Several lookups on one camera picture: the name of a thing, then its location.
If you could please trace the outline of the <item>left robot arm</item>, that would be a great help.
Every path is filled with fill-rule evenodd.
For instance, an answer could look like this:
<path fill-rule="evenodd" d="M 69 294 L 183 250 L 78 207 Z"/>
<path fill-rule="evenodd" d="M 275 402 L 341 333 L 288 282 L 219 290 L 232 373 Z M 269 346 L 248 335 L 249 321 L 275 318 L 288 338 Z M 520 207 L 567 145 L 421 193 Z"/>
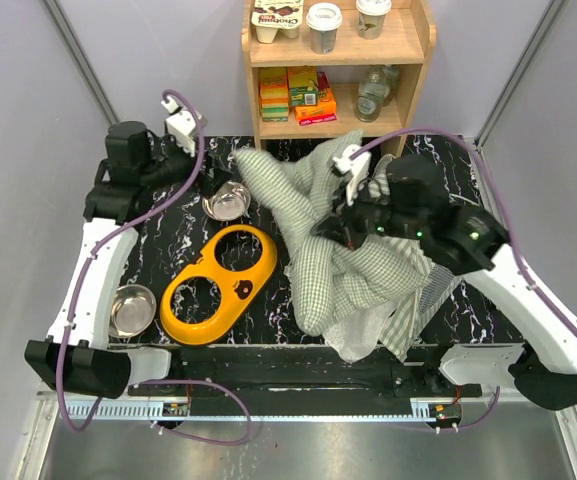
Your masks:
<path fill-rule="evenodd" d="M 106 157 L 85 199 L 81 247 L 65 299 L 45 339 L 29 341 L 24 352 L 28 365 L 58 393 L 116 399 L 144 381 L 163 395 L 184 386 L 184 370 L 165 349 L 109 349 L 109 325 L 137 226 L 162 209 L 153 202 L 154 191 L 176 183 L 188 190 L 200 174 L 202 127 L 173 115 L 161 137 L 139 121 L 109 128 Z"/>

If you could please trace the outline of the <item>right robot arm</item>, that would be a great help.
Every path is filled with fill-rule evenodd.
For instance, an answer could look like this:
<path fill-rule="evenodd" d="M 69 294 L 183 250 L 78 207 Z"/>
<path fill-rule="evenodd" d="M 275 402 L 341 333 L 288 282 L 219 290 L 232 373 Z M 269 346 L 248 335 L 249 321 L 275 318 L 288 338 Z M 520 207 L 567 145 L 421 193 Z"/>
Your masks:
<path fill-rule="evenodd" d="M 333 157 L 342 182 L 332 211 L 316 236 L 356 250 L 369 235 L 416 240 L 438 266 L 483 293 L 524 338 L 521 345 L 447 347 L 424 369 L 423 384 L 436 396 L 466 384 L 514 388 L 539 407 L 577 405 L 577 317 L 548 290 L 526 279 L 513 255 L 509 232 L 479 206 L 450 200 L 439 167 L 421 155 L 389 162 L 385 180 L 368 177 L 370 156 L 352 145 Z"/>

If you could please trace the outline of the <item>green checked pet cushion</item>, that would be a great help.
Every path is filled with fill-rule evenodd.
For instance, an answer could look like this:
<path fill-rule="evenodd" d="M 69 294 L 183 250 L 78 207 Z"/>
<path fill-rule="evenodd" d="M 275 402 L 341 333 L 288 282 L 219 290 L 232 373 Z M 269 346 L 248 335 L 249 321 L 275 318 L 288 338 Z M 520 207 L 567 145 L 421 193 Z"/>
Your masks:
<path fill-rule="evenodd" d="M 331 171 L 332 158 L 362 139 L 362 131 L 352 131 L 321 143 L 296 162 L 280 161 L 255 148 L 234 154 L 244 184 L 270 210 L 283 237 L 290 258 L 287 276 L 294 315 L 310 336 L 323 334 L 333 324 L 333 304 L 342 298 L 338 278 L 348 270 L 340 251 L 349 250 L 313 236 L 310 229 L 330 213 L 332 193 L 340 184 Z"/>

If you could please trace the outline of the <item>green striped pet tent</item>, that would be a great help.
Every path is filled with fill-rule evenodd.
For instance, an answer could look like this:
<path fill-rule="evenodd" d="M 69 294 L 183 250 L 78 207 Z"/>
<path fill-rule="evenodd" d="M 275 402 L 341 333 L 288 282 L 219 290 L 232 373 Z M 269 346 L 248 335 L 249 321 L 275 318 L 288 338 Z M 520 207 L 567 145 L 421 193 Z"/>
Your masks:
<path fill-rule="evenodd" d="M 427 258 L 416 240 L 371 235 L 340 254 L 348 270 L 338 278 L 342 298 L 323 332 L 326 344 L 349 363 L 378 344 L 405 360 L 460 278 Z"/>

